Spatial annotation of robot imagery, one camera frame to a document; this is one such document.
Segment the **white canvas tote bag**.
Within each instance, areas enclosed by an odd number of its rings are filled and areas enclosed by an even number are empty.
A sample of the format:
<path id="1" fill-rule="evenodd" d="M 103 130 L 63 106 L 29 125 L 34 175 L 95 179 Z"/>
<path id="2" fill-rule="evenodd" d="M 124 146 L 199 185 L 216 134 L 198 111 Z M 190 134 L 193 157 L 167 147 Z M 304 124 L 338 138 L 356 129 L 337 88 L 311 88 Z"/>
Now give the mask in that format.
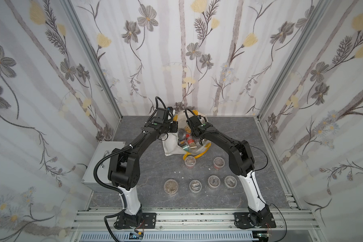
<path id="1" fill-rule="evenodd" d="M 198 159 L 207 153 L 211 142 L 203 138 L 195 138 L 192 135 L 184 111 L 176 113 L 173 120 L 178 122 L 177 132 L 168 133 L 161 138 L 165 156 L 180 154 L 185 160 L 188 156 Z"/>

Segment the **red label seed jar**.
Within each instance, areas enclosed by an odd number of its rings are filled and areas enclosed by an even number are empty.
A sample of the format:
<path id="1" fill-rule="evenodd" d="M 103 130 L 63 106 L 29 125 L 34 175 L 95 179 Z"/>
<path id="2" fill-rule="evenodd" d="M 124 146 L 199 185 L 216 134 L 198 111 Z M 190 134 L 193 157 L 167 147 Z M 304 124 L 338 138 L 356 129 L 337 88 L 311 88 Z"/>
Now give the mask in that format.
<path id="1" fill-rule="evenodd" d="M 216 157 L 213 160 L 213 165 L 216 170 L 220 170 L 225 166 L 225 161 L 222 157 Z"/>

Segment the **clear jar dark seeds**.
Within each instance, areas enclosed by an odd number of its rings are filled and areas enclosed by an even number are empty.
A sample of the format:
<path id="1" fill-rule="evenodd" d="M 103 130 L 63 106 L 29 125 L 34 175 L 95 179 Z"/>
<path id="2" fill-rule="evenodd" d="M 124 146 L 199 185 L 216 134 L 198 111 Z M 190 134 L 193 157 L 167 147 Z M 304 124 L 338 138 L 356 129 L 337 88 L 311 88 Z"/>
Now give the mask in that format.
<path id="1" fill-rule="evenodd" d="M 212 189 L 216 189 L 220 186 L 220 178 L 216 175 L 211 175 L 208 178 L 208 185 Z"/>

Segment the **small clear seed jar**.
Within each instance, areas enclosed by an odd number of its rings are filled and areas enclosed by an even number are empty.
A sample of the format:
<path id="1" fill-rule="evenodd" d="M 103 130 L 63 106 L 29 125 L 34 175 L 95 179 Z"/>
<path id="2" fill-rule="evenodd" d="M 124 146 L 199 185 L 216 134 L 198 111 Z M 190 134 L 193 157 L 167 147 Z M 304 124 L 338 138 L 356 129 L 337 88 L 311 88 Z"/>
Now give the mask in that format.
<path id="1" fill-rule="evenodd" d="M 193 193 L 199 193 L 202 190 L 202 184 L 199 180 L 192 180 L 189 184 L 189 188 Z"/>

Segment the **large clear seed jar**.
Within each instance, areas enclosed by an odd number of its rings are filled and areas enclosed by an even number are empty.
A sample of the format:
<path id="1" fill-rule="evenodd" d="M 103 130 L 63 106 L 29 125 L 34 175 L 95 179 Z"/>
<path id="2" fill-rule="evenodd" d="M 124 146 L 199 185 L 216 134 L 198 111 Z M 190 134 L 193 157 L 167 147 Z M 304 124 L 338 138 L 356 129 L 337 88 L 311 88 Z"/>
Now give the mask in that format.
<path id="1" fill-rule="evenodd" d="M 169 195 L 174 195 L 177 193 L 178 191 L 178 182 L 174 179 L 168 179 L 165 183 L 164 183 L 164 191 L 169 194 Z"/>

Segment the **clear jar grey seeds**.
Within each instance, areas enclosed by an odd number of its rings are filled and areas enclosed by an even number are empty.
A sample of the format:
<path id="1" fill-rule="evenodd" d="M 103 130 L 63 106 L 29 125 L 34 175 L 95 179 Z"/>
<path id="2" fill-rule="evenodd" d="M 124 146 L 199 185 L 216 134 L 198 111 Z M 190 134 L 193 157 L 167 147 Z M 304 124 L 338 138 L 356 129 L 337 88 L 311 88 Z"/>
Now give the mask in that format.
<path id="1" fill-rule="evenodd" d="M 224 184 L 228 189 L 233 189 L 237 186 L 238 182 L 234 176 L 226 176 L 224 179 Z"/>

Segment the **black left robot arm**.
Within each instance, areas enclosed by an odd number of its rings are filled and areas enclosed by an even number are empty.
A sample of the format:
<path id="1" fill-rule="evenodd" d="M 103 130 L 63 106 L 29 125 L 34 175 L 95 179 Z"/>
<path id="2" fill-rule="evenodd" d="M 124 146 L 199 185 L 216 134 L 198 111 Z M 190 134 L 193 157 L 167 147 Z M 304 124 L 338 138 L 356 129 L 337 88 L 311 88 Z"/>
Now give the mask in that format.
<path id="1" fill-rule="evenodd" d="M 93 177 L 102 187 L 120 194 L 123 210 L 122 216 L 126 225 L 138 226 L 142 222 L 142 204 L 138 199 L 136 185 L 140 179 L 140 157 L 146 149 L 160 137 L 167 137 L 169 133 L 177 132 L 177 121 L 174 121 L 174 109 L 165 106 L 160 97 L 155 97 L 156 107 L 146 121 L 141 133 L 131 143 L 122 149 L 102 158 L 94 167 Z M 98 169 L 109 160 L 107 179 L 108 185 L 98 177 Z"/>

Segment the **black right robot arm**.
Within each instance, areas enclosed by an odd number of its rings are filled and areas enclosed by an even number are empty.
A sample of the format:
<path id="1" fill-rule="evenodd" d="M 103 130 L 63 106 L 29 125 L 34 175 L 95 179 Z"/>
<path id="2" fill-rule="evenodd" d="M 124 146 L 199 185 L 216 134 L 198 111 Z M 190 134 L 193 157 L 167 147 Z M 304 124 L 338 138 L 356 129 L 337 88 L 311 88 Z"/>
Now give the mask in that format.
<path id="1" fill-rule="evenodd" d="M 256 181 L 255 159 L 251 150 L 253 146 L 245 140 L 238 141 L 225 135 L 207 120 L 201 122 L 201 118 L 189 108 L 184 113 L 195 138 L 206 139 L 228 154 L 229 168 L 241 182 L 247 197 L 248 212 L 234 214 L 236 228 L 276 228 L 270 206 L 263 199 Z"/>

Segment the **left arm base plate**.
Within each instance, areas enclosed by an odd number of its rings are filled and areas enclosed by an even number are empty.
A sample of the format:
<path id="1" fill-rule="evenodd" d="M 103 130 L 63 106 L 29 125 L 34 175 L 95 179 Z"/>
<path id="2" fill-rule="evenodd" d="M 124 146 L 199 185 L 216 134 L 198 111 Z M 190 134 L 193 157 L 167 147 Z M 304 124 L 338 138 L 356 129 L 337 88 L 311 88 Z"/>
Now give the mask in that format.
<path id="1" fill-rule="evenodd" d="M 143 228 L 143 229 L 155 229 L 156 226 L 156 213 L 141 213 L 139 212 L 136 215 L 128 215 L 123 213 L 122 215 L 118 215 L 117 219 L 114 223 L 115 229 L 134 229 L 134 228 Z"/>

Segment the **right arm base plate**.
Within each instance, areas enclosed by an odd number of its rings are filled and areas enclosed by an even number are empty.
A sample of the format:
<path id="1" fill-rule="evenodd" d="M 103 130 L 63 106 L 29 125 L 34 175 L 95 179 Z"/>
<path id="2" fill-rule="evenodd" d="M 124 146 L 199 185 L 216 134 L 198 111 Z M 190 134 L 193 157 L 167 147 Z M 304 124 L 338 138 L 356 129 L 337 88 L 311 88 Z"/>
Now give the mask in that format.
<path id="1" fill-rule="evenodd" d="M 275 219 L 271 213 L 261 215 L 248 212 L 234 213 L 234 224 L 239 229 L 252 229 L 252 228 L 276 228 Z"/>

